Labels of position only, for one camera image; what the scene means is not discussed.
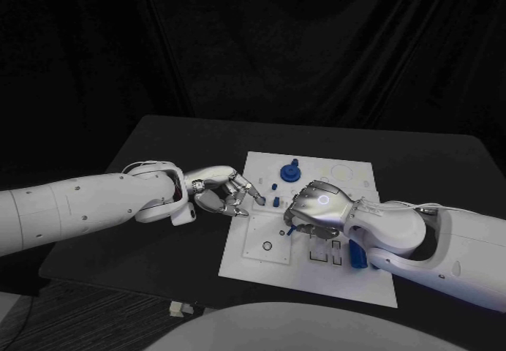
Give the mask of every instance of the gray floor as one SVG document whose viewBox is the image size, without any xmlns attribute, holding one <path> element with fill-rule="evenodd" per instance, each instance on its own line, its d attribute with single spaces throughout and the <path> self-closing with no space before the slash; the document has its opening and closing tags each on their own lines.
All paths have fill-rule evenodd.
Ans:
<svg viewBox="0 0 506 351">
<path fill-rule="evenodd" d="M 3 351 L 21 330 L 31 297 L 22 296 L 0 323 Z M 127 292 L 51 282 L 34 298 L 26 328 L 11 345 L 13 350 L 143 350 L 182 323 L 171 317 L 171 301 Z"/>
</svg>

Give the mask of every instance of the blue object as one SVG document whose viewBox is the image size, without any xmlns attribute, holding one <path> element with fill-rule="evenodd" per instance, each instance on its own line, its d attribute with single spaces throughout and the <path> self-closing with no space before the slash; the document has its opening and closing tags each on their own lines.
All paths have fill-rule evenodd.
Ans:
<svg viewBox="0 0 506 351">
<path fill-rule="evenodd" d="M 287 232 L 287 236 L 290 236 L 292 234 L 293 234 L 293 231 L 297 229 L 297 227 L 293 225 L 292 227 L 290 227 L 290 231 Z"/>
<path fill-rule="evenodd" d="M 299 181 L 300 179 L 299 159 L 293 159 L 293 163 L 290 165 L 283 166 L 282 179 L 289 183 Z"/>
<path fill-rule="evenodd" d="M 367 252 L 354 240 L 351 240 L 351 262 L 354 268 L 367 268 Z"/>
</svg>

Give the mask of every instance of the dark background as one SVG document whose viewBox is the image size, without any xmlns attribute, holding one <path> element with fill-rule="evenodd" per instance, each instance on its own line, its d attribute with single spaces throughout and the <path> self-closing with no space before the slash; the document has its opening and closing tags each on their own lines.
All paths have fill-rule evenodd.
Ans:
<svg viewBox="0 0 506 351">
<path fill-rule="evenodd" d="M 0 190 L 103 173 L 147 114 L 470 134 L 505 172 L 505 14 L 480 0 L 2 1 Z M 0 290 L 38 293 L 51 247 L 0 259 Z"/>
</svg>

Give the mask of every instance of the metallic robot hand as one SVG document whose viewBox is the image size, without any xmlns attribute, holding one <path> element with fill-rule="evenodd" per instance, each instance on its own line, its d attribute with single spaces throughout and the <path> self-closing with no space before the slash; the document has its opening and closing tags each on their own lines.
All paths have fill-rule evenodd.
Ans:
<svg viewBox="0 0 506 351">
<path fill-rule="evenodd" d="M 284 223 L 293 226 L 293 217 L 310 224 L 296 227 L 299 232 L 323 239 L 335 238 L 344 231 L 345 220 L 354 201 L 341 188 L 322 181 L 313 181 L 293 197 L 293 204 L 284 212 Z"/>
<path fill-rule="evenodd" d="M 214 166 L 192 170 L 185 174 L 188 194 L 195 194 L 195 203 L 209 212 L 222 213 L 227 216 L 247 217 L 248 211 L 240 208 L 241 202 L 248 193 L 258 205 L 266 204 L 261 196 L 248 179 L 230 166 Z M 222 200 L 212 189 L 222 186 L 230 194 Z"/>
</svg>

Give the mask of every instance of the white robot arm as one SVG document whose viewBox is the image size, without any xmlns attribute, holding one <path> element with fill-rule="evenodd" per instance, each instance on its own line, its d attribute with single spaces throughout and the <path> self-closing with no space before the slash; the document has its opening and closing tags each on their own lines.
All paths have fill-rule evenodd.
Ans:
<svg viewBox="0 0 506 351">
<path fill-rule="evenodd" d="M 228 166 L 184 175 L 171 162 L 137 164 L 129 173 L 0 192 L 0 256 L 114 227 L 132 217 L 143 223 L 171 217 L 173 225 L 186 224 L 196 218 L 189 195 L 207 211 L 228 216 L 248 216 L 238 207 L 247 193 L 260 204 L 266 202 Z M 230 193 L 225 201 L 211 190 L 221 185 Z"/>
<path fill-rule="evenodd" d="M 293 225 L 293 218 L 309 224 Z M 313 181 L 284 213 L 293 229 L 322 238 L 339 232 L 364 248 L 378 268 L 446 294 L 506 312 L 506 221 L 436 203 L 352 201 L 341 189 Z M 436 229 L 429 260 L 410 256 Z"/>
</svg>

